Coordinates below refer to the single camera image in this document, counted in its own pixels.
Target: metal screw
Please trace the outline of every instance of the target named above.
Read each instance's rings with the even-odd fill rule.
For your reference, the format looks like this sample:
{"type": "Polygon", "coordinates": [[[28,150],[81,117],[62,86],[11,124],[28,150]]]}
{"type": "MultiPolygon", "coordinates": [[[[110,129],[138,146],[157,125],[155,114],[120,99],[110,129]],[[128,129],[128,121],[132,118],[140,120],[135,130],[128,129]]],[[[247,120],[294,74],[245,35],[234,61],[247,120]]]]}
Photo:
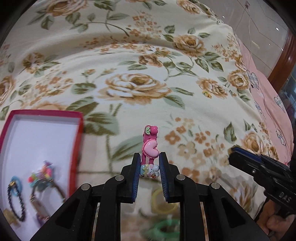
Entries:
{"type": "Polygon", "coordinates": [[[84,184],[82,184],[81,189],[82,189],[83,191],[86,191],[86,190],[89,190],[90,187],[91,187],[91,186],[90,186],[89,184],[84,183],[84,184]]]}
{"type": "Polygon", "coordinates": [[[212,183],[211,187],[214,189],[219,189],[220,188],[220,184],[219,183],[212,183]]]}
{"type": "Polygon", "coordinates": [[[115,180],[116,181],[122,181],[124,179],[124,176],[123,175],[117,175],[116,177],[115,177],[115,180]]]}
{"type": "Polygon", "coordinates": [[[178,180],[182,181],[182,180],[185,179],[185,176],[184,176],[183,174],[178,174],[178,175],[176,176],[176,178],[177,178],[178,180]]]}

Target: bed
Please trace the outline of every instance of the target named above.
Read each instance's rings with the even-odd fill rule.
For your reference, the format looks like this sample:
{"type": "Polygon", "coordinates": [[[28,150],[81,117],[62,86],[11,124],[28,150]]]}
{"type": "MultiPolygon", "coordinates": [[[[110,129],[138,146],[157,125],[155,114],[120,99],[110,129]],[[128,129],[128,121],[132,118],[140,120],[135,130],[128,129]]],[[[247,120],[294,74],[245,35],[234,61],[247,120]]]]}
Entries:
{"type": "MultiPolygon", "coordinates": [[[[170,163],[196,182],[220,183],[254,218],[263,188],[229,165],[229,149],[282,161],[292,143],[272,114],[278,125],[269,124],[257,81],[249,81],[255,73],[265,88],[265,79],[250,64],[248,74],[240,47],[196,0],[39,0],[0,49],[1,122],[15,109],[82,112],[77,186],[119,174],[141,151],[144,127],[157,125],[157,148],[170,163]]],[[[272,101],[284,120],[280,100],[272,101]]],[[[160,179],[141,178],[136,203],[121,208],[122,240],[178,240],[178,225],[178,205],[165,203],[160,179]]]]}

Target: heart pattern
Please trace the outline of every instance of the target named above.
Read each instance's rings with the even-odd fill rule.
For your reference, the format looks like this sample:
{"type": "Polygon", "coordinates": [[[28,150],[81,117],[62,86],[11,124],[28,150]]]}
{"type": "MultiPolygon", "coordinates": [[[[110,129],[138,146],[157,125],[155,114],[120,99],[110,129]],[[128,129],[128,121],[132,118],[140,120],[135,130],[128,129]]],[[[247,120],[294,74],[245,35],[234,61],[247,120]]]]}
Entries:
{"type": "Polygon", "coordinates": [[[285,139],[279,129],[276,129],[276,134],[277,134],[278,138],[280,139],[281,144],[285,146],[286,145],[285,139]]]}
{"type": "Polygon", "coordinates": [[[247,74],[251,82],[252,88],[256,87],[257,89],[259,89],[259,81],[255,73],[250,73],[250,71],[247,70],[247,74]]]}
{"type": "Polygon", "coordinates": [[[276,97],[274,97],[274,101],[283,110],[283,112],[285,112],[285,107],[284,107],[284,104],[283,104],[281,98],[279,96],[276,96],[276,97]]]}
{"type": "Polygon", "coordinates": [[[260,112],[260,114],[262,114],[262,109],[256,101],[255,101],[255,106],[256,106],[257,110],[260,112]]]}

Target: pink bedsheet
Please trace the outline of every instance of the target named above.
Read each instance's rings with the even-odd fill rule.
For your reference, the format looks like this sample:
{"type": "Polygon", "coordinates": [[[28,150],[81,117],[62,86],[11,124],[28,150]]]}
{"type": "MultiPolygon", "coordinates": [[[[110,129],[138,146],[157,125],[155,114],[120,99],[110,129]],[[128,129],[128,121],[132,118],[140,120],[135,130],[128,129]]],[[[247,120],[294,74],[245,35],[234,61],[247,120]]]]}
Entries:
{"type": "Polygon", "coordinates": [[[287,165],[294,147],[291,121],[279,95],[265,75],[256,69],[249,50],[240,40],[239,46],[250,79],[255,105],[269,131],[279,161],[287,165]]]}

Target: human hand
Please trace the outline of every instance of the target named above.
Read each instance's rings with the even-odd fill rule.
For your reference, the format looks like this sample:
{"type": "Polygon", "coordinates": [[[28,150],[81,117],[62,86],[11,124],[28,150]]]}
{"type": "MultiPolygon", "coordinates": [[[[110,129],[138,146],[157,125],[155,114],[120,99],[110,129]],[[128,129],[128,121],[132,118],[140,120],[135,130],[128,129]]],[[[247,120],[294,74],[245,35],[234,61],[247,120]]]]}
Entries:
{"type": "Polygon", "coordinates": [[[295,216],[290,215],[286,218],[275,215],[276,204],[269,200],[264,206],[259,216],[257,224],[268,235],[271,231],[274,234],[270,237],[272,241],[280,240],[294,221],[295,216]]]}

